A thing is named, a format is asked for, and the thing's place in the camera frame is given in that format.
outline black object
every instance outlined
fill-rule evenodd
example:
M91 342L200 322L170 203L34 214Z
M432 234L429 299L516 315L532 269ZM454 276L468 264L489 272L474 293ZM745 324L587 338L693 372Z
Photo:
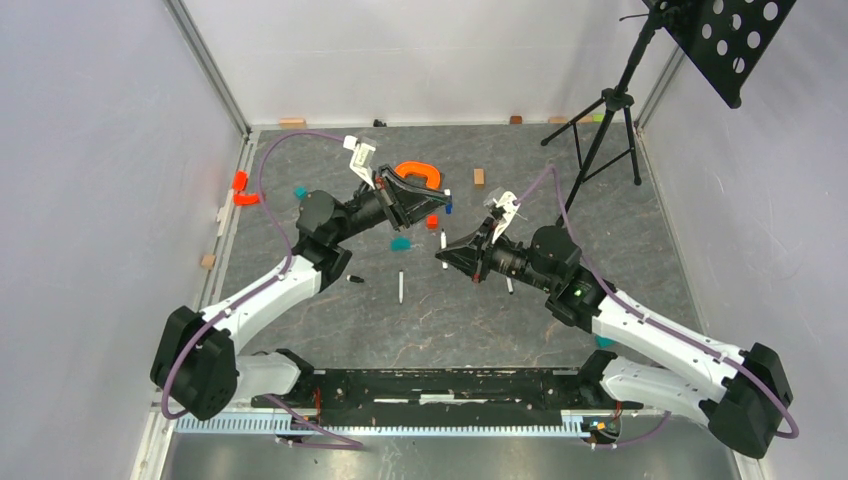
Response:
M386 220L395 230L409 228L450 201L440 191L405 182L388 165L377 169L374 184L376 189L371 189L363 182L346 203L321 190L300 202L299 237L292 252L321 272L322 291L339 279L352 256L340 242ZM159 388L165 387L177 356L205 323L202 313L185 306L168 317L150 370ZM200 420L213 417L235 394L236 353L228 332L210 329L177 372L171 397Z
M730 108L795 0L664 0L663 27Z
M322 291L339 279L350 260L351 252L339 243L386 220L395 230L409 228L450 201L442 192L406 182L388 165L377 169L374 184L376 190L363 182L344 204L323 190L300 201L299 237L292 252L321 271Z
M598 384L603 376L588 371L584 375L586 366L580 369L330 368L320 370L320 374L314 373L316 370L310 365L306 367L309 374L301 374L294 388L281 398L292 408L320 407L322 425L555 426L562 425L564 409L616 407L616 401ZM428 403L422 398L433 394L452 396L457 402L486 402L447 406ZM254 397L251 405L277 408L264 396ZM624 408L638 409L642 405L624 402Z
M150 369L150 380L164 388L171 365L185 344L206 322L188 307L174 310ZM236 391L238 372L229 332L214 328L201 338L202 348L186 357L171 387L171 397L199 420L208 420L224 408Z
M566 210L571 208L577 191L584 182L628 153L633 165L633 183L641 185L642 179L636 161L636 142L633 136L634 125L630 113L630 107L634 102L633 97L627 94L627 89L636 67L639 66L657 30L664 27L725 103L731 108L739 108L742 104L739 98L742 85L795 3L795 0L758 0L750 3L745 0L643 1L650 11L618 84L615 88L603 90L600 99L541 142L542 146L546 146L569 128L574 131L580 172L565 202ZM601 105L605 105L604 119L592 140L586 159L583 160L580 154L577 122ZM613 116L619 110L624 110L628 148L589 173ZM562 226L562 224L563 219L560 216L557 225Z
M755 343L742 366L763 381L785 407L792 403L792 390L777 353ZM771 400L741 373L724 382L727 391L718 403L703 400L701 410L709 418L707 427L723 444L751 458L763 458L783 416Z
M451 242L436 252L436 258L477 283L494 270L538 288L548 294L545 307L554 318L592 333L592 317L600 313L597 307L606 294L592 273L580 265L580 247L568 232L553 225L541 227L524 247L506 235L492 242L496 225L494 217L487 217L476 232Z
M592 273L580 265L580 248L568 232L555 226L541 227L526 248L501 235L492 241L497 211L487 217L474 233L450 243L436 258L481 282L496 271L548 294L545 308L564 324L592 333L592 318L606 293ZM615 291L615 286L607 282ZM596 351L579 374L581 398L589 405L604 403L608 397L600 387L604 370L617 355ZM751 371L788 407L792 391L780 362L770 348L754 344L744 353L743 366ZM752 458L763 458L783 419L766 395L741 373L726 378L727 389L721 401L703 400L710 432L728 447Z

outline black tripod leg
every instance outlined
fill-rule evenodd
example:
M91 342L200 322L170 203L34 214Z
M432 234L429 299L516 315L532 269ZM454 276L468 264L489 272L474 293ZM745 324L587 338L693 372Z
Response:
M585 117L586 115L589 115L590 113L592 113L593 111L595 111L595 109L596 109L596 108L598 108L599 106L601 106L601 104L602 104L602 103L604 103L604 99L603 99L603 98L600 98L600 99L598 99L598 101L596 101L595 103L593 103L592 105L590 105L587 109L585 109L585 110L583 110L582 112L578 113L576 117L574 117L574 118L572 118L571 120L569 120L569 121L568 121L568 123L566 123L565 125L563 125L563 126L559 127L559 128L557 129L557 131L556 131L556 132L554 132L554 133L552 133L552 134L548 135L548 137L547 137L547 138L545 138L544 140L542 140L542 146L543 146L543 147L548 146L548 144L549 144L549 143L551 143L551 140L555 139L556 137L558 137L558 136L559 136L559 134L561 134L562 132L564 132L564 131L568 130L569 128L571 128L571 127L572 127L572 125L574 125L575 123L577 123L577 121L578 121L578 120L580 120L581 118L583 118L583 117Z
M583 160L583 168L581 168L580 173L577 174L577 179L574 180L574 186L571 187L571 193L568 194L568 200L565 201L566 211L571 208L571 204L574 203L574 197L577 196L577 190L580 188L580 185L583 184L583 180L586 178L586 174L589 173L589 169L592 168L592 162L595 160L595 156L598 155L598 150L601 148L601 143L604 141L604 136L607 134L607 130L609 130L609 126L612 123L612 117L614 115L615 112L610 110L604 112L604 120L598 127L598 133L595 134L595 138L592 140L589 152L586 153L586 160Z
M630 107L624 107L624 125L627 128L627 141L630 142L630 161L633 163L633 183L642 185L639 176L639 164L636 163L636 139L633 137L633 120L630 117Z

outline orange clamp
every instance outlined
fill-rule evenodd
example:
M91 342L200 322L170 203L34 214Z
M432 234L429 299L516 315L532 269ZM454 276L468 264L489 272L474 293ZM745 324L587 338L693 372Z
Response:
M239 207L244 207L247 205L255 205L259 203L259 194L251 193L249 195L234 193L233 194L233 203L238 205Z
M442 184L442 174L436 167L429 163L403 162L395 167L395 173L400 175L402 178L406 178L410 175L424 177L427 179L427 188L431 188L433 190L438 190L439 185Z
M245 188L247 188L247 172L239 170L233 177L233 190L241 192Z

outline cable clip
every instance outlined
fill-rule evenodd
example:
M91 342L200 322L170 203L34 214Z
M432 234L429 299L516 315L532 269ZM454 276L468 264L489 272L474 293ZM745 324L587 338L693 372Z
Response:
M495 233L492 235L492 245L498 240L504 231L506 231L506 227L512 222L512 219L515 217L515 214L518 212L519 205L516 205L516 200L518 200L514 193L510 191L505 191L500 195L500 198L496 200L496 195L500 193L502 190L498 189L492 192L489 196L489 200L486 202L487 206L490 210L499 210L499 212L503 212L500 218L495 225Z

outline perforated black panel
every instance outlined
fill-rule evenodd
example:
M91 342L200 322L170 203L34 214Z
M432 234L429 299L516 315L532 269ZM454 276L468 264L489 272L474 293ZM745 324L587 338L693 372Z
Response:
M661 0L664 26L730 108L795 0Z

